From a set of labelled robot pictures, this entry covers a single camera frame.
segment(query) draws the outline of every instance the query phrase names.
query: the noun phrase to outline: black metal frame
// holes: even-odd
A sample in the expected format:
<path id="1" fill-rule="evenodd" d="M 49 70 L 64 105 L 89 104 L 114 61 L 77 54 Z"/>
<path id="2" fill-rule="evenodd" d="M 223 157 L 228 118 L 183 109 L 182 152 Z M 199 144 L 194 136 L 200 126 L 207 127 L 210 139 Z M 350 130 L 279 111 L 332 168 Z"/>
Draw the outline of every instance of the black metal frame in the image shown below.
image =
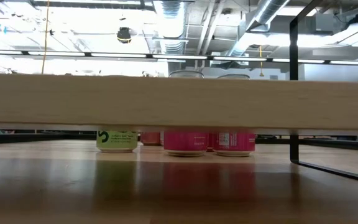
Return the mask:
<path id="1" fill-rule="evenodd" d="M 294 20 L 290 23 L 290 80 L 298 80 L 298 24 L 299 21 L 304 19 L 309 12 L 314 10 L 319 6 L 323 0 L 312 0 L 300 13 L 297 15 Z M 292 163 L 299 166 L 305 166 L 324 172 L 329 172 L 331 174 L 340 175 L 350 179 L 358 180 L 358 175 L 343 170 L 332 169 L 329 167 L 319 166 L 316 164 L 310 164 L 308 162 L 301 162 L 299 160 L 299 136 L 294 134 L 290 136 L 290 160 Z"/>

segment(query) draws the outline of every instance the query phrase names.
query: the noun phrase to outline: ceiling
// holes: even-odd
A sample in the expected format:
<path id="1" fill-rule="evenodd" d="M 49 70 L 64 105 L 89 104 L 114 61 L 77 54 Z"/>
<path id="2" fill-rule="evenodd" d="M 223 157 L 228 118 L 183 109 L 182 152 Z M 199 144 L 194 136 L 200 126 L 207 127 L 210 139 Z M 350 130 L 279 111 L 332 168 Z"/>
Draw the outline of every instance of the ceiling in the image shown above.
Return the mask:
<path id="1" fill-rule="evenodd" d="M 203 28 L 203 14 L 206 11 L 210 0 L 197 0 L 189 3 L 186 23 L 186 54 L 195 54 Z M 299 13 L 310 1 L 292 0 L 279 15 L 286 15 L 288 18 Z M 45 47 L 45 20 L 47 8 L 45 6 L 34 6 L 34 1 L 5 0 L 0 1 L 0 49 L 4 50 L 44 50 Z M 214 39 L 208 48 L 211 52 L 224 52 L 229 50 L 237 39 L 237 27 L 244 18 L 244 14 L 257 7 L 258 0 L 227 0 L 224 3 L 225 14 L 219 17 L 218 25 L 214 31 Z M 358 7 L 358 0 L 326 1 L 321 8 L 329 5 L 330 11 L 348 11 Z M 48 15 L 47 50 L 65 52 L 120 52 L 120 53 L 159 53 L 160 44 L 158 37 L 158 17 L 153 11 L 111 9 L 111 8 L 75 8 L 75 7 L 50 7 Z M 132 42 L 122 44 L 117 40 L 117 31 L 122 26 L 131 28 Z M 311 58 L 315 49 L 300 49 L 300 56 Z M 248 48 L 247 54 L 259 57 L 258 48 Z M 274 45 L 262 46 L 263 57 L 288 57 L 288 47 Z M 35 60 L 31 58 L 16 59 L 25 62 Z M 68 66 L 64 62 L 50 63 L 56 67 Z M 103 68 L 112 65 L 107 62 L 96 63 Z M 19 70 L 18 63 L 6 61 L 0 66 L 1 70 L 15 67 L 12 70 Z M 268 67 L 284 66 L 282 64 L 271 64 Z"/>

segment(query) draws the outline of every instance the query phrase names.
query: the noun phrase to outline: air duct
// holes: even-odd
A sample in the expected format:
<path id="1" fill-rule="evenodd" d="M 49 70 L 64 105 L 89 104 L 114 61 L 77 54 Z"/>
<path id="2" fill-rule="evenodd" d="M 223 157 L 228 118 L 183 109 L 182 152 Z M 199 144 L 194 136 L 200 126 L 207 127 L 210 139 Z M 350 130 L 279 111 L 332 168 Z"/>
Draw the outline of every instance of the air duct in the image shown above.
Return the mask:
<path id="1" fill-rule="evenodd" d="M 159 17 L 158 33 L 166 38 L 160 41 L 163 54 L 180 55 L 184 53 L 185 43 L 181 39 L 185 34 L 186 9 L 188 3 L 182 1 L 154 1 Z M 180 69 L 180 63 L 168 63 L 168 71 Z"/>
<path id="2" fill-rule="evenodd" d="M 232 49 L 227 53 L 227 56 L 242 56 L 249 45 L 252 44 L 252 41 L 250 41 L 249 38 L 249 33 L 247 32 L 258 26 L 269 24 L 289 1 L 290 0 L 260 0 L 258 8 L 251 12 L 254 15 L 253 18 L 246 21 L 244 35 L 242 35 L 242 37 L 234 44 Z"/>

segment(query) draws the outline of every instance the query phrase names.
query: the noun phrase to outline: table surface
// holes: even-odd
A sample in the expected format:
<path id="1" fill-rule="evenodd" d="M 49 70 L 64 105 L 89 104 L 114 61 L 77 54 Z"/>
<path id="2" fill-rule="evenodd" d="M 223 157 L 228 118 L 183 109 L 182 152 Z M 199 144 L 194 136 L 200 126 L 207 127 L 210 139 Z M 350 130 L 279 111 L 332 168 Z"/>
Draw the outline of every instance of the table surface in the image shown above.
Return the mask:
<path id="1" fill-rule="evenodd" d="M 307 162 L 358 172 L 358 151 L 301 146 Z M 358 223 L 358 181 L 251 157 L 100 153 L 94 141 L 0 144 L 0 223 Z"/>

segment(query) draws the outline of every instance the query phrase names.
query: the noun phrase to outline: green can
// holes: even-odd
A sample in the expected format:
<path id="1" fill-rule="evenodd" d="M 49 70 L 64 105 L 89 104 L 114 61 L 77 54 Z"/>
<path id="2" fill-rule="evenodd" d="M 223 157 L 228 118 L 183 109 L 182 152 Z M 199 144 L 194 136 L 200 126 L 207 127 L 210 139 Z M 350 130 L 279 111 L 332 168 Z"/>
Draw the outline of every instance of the green can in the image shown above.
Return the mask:
<path id="1" fill-rule="evenodd" d="M 96 147 L 102 152 L 132 152 L 137 147 L 137 132 L 99 130 Z"/>

